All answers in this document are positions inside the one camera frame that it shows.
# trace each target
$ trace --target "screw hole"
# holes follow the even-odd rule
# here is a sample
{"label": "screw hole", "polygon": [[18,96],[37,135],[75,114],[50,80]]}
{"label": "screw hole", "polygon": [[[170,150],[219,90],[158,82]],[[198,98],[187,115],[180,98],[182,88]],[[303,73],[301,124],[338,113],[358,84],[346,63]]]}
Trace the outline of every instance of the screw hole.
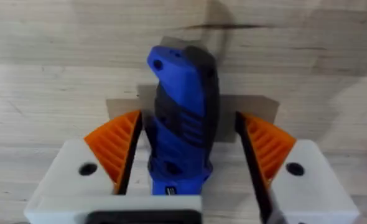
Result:
{"label": "screw hole", "polygon": [[160,60],[154,60],[153,66],[157,71],[160,71],[163,69],[163,63]]}
{"label": "screw hole", "polygon": [[98,166],[92,162],[89,162],[89,163],[86,163],[86,164],[83,164],[79,170],[78,170],[78,173],[80,175],[91,175],[93,173],[95,173],[96,169],[98,168]]}
{"label": "screw hole", "polygon": [[302,176],[305,173],[305,169],[302,167],[302,165],[296,162],[290,162],[286,164],[286,170],[290,174],[296,175],[296,176]]}

